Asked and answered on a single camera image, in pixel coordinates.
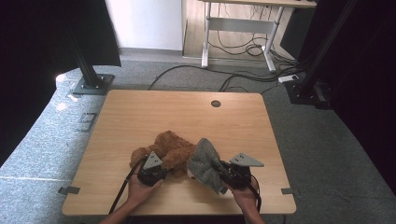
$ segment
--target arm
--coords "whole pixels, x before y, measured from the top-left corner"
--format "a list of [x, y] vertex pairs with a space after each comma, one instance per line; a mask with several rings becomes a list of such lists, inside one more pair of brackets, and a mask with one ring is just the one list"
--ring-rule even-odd
[[160, 187], [162, 182], [163, 181], [160, 180], [153, 187], [149, 187], [142, 184], [137, 178], [137, 175], [132, 175], [128, 184], [128, 199], [121, 207], [102, 220], [101, 224], [115, 224], [124, 221], [136, 207], [148, 199], [155, 189]]
[[[233, 198], [235, 199], [238, 206], [242, 209], [242, 213], [244, 214], [245, 218], [247, 218], [249, 223], [265, 224], [265, 221], [262, 219], [259, 211], [257, 211], [256, 198], [250, 189], [233, 189], [225, 183], [224, 186], [231, 191]], [[253, 177], [251, 179], [251, 186], [254, 189], [258, 188], [257, 182]]]

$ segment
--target black tripod base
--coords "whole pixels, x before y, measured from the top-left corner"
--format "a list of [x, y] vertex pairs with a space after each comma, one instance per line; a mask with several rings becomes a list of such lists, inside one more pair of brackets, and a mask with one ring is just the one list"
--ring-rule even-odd
[[316, 83], [311, 94], [301, 94], [302, 83], [285, 83], [290, 102], [295, 105], [314, 105], [317, 109], [331, 109], [327, 99], [329, 88], [324, 83]]
[[97, 74], [100, 81], [96, 86], [86, 84], [84, 77], [78, 82], [73, 94], [106, 95], [108, 87], [114, 79], [114, 75]]

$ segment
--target wooden table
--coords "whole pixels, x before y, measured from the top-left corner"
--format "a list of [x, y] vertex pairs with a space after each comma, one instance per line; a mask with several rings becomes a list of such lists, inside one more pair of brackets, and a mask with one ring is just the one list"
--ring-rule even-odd
[[[220, 107], [212, 106], [219, 101]], [[63, 212], [68, 216], [105, 215], [128, 175], [132, 151], [153, 144], [171, 130], [192, 143], [209, 139], [221, 159], [238, 152], [262, 161], [253, 167], [262, 193], [263, 214], [291, 214], [296, 205], [262, 96], [258, 93], [190, 91], [110, 91], [98, 117]], [[119, 205], [126, 200], [126, 190]], [[168, 175], [134, 215], [241, 214], [233, 195], [218, 195], [187, 176]]]
[[[277, 27], [280, 23], [284, 7], [299, 7], [309, 8], [316, 7], [314, 1], [307, 0], [200, 0], [207, 2], [207, 11], [205, 17], [205, 42], [202, 51], [202, 67], [208, 66], [209, 58], [209, 30], [242, 32], [254, 34], [268, 34], [268, 40], [265, 46], [262, 46], [262, 52], [267, 62], [268, 69], [274, 73], [276, 68], [272, 60], [270, 49], [274, 42]], [[256, 5], [256, 6], [272, 6], [279, 7], [274, 21], [254, 21], [254, 20], [238, 20], [230, 18], [215, 18], [210, 16], [212, 3], [226, 3], [226, 4], [242, 4], [242, 5]]]

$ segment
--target white wall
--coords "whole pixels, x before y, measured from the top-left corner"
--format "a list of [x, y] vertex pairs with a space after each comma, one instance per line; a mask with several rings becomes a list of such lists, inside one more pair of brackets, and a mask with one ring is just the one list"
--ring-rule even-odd
[[182, 0], [106, 0], [120, 48], [183, 48]]

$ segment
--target wire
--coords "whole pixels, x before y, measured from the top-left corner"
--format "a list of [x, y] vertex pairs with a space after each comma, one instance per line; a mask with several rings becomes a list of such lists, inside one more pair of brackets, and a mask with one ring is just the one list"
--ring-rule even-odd
[[272, 12], [272, 7], [270, 7], [270, 13], [268, 14], [268, 21], [270, 20], [271, 12]]
[[125, 190], [126, 184], [129, 182], [129, 179], [131, 178], [131, 176], [134, 174], [134, 171], [136, 170], [137, 166], [140, 164], [140, 162], [144, 161], [146, 158], [142, 158], [140, 159], [132, 168], [131, 172], [129, 172], [129, 174], [125, 177], [124, 182], [122, 183], [122, 186], [120, 188], [119, 194], [117, 194], [116, 199], [114, 200], [114, 203], [111, 205], [110, 211], [108, 212], [109, 214], [112, 214], [114, 212], [114, 209], [117, 206], [117, 203], [120, 200], [120, 197], [123, 193], [123, 191]]
[[274, 49], [270, 49], [270, 52], [273, 54], [274, 58], [279, 62], [284, 62], [292, 65], [296, 65], [298, 63], [297, 60], [288, 58], [287, 56], [278, 53]]
[[[158, 80], [160, 80], [161, 77], [163, 77], [165, 74], [167, 74], [168, 72], [170, 72], [172, 70], [175, 70], [175, 69], [178, 69], [178, 68], [182, 68], [182, 67], [189, 67], [189, 68], [195, 68], [195, 69], [200, 69], [200, 70], [206, 70], [206, 71], [213, 72], [213, 73], [220, 73], [220, 74], [230, 75], [229, 77], [227, 77], [224, 80], [224, 82], [222, 83], [221, 87], [219, 88], [219, 91], [227, 91], [227, 90], [230, 90], [230, 89], [239, 88], [239, 89], [245, 90], [246, 92], [249, 92], [249, 91], [246, 90], [243, 87], [229, 87], [232, 79], [236, 78], [236, 77], [241, 77], [241, 78], [245, 78], [245, 79], [252, 80], [252, 81], [274, 82], [274, 81], [277, 81], [277, 79], [279, 77], [283, 77], [283, 76], [290, 75], [292, 73], [299, 73], [299, 72], [304, 71], [303, 69], [298, 69], [298, 68], [293, 66], [293, 67], [289, 67], [289, 68], [283, 69], [283, 70], [279, 71], [279, 73], [277, 73], [275, 75], [272, 74], [272, 73], [264, 74], [263, 76], [265, 76], [265, 75], [271, 75], [271, 76], [270, 77], [263, 77], [263, 76], [259, 76], [259, 75], [256, 75], [254, 73], [251, 73], [249, 71], [236, 71], [236, 72], [230, 73], [230, 72], [223, 72], [223, 71], [217, 71], [217, 70], [208, 70], [208, 69], [204, 69], [202, 67], [193, 66], [193, 65], [178, 65], [178, 66], [175, 66], [175, 67], [172, 67], [172, 68], [169, 68], [169, 69], [165, 70], [159, 76], [157, 76], [154, 79], [154, 81], [151, 83], [151, 85], [148, 87], [148, 90], [150, 91], [153, 88], [153, 86], [155, 85], [155, 83], [157, 83]], [[254, 77], [241, 75], [241, 74], [236, 74], [236, 73], [242, 73], [242, 72], [250, 73]], [[267, 92], [267, 91], [269, 91], [269, 90], [271, 90], [271, 89], [273, 89], [275, 87], [277, 87], [277, 83], [275, 84], [275, 86], [262, 91], [261, 94], [263, 94], [263, 93], [265, 93], [265, 92]]]
[[249, 185], [247, 185], [247, 187], [251, 190], [251, 192], [254, 194], [254, 196], [256, 197], [256, 199], [257, 199], [257, 210], [259, 211], [259, 213], [260, 213], [260, 209], [262, 208], [262, 197], [260, 196], [260, 185], [259, 185], [259, 181], [257, 180], [257, 178], [256, 178], [256, 176], [254, 176], [254, 175], [251, 175], [253, 178], [254, 178], [254, 180], [256, 181], [256, 183], [257, 183], [257, 190], [255, 190], [254, 188], [253, 188], [253, 186], [251, 186], [250, 184]]
[[252, 73], [252, 72], [249, 72], [249, 71], [233, 71], [233, 73], [249, 73], [249, 74], [251, 74], [251, 75], [253, 75], [253, 76], [255, 76], [255, 77], [263, 77], [263, 75], [257, 75], [257, 74], [255, 74], [255, 73]]
[[[218, 7], [218, 17], [219, 17], [219, 14], [220, 14], [220, 6], [221, 6], [221, 3], [219, 3], [219, 7]], [[224, 4], [224, 9], [225, 9], [225, 13], [228, 15], [228, 17], [230, 17], [230, 14], [228, 14], [228, 12], [227, 12], [227, 7], [226, 7], [225, 4]], [[263, 11], [264, 11], [264, 7], [262, 7], [262, 12], [261, 12], [261, 15], [260, 15], [260, 19], [262, 18], [262, 13], [263, 13]], [[221, 42], [220, 35], [219, 35], [219, 31], [218, 31], [218, 40], [219, 40], [219, 43], [221, 44], [221, 47], [216, 46], [216, 45], [213, 45], [213, 44], [210, 43], [209, 41], [208, 41], [208, 44], [209, 44], [210, 46], [212, 46], [213, 48], [221, 49], [222, 51], [224, 51], [224, 52], [226, 52], [226, 53], [228, 53], [228, 54], [230, 54], [230, 55], [241, 55], [241, 54], [247, 53], [247, 54], [250, 55], [250, 56], [257, 57], [257, 56], [262, 55], [262, 45], [256, 44], [256, 43], [254, 42], [254, 40], [255, 40], [255, 39], [267, 40], [267, 38], [266, 38], [266, 37], [265, 37], [265, 38], [264, 38], [264, 37], [254, 37], [254, 35], [255, 35], [255, 34], [253, 34], [253, 37], [252, 37], [247, 43], [245, 43], [245, 44], [242, 44], [242, 45], [239, 45], [239, 46], [225, 46], [225, 45]], [[230, 52], [230, 51], [227, 50], [227, 49], [238, 49], [238, 48], [242, 48], [242, 47], [245, 47], [245, 50], [244, 50], [244, 51], [241, 51], [241, 52], [233, 53], [233, 52]], [[253, 52], [251, 52], [253, 49], [258, 49], [260, 52], [258, 52], [258, 53], [253, 53]]]

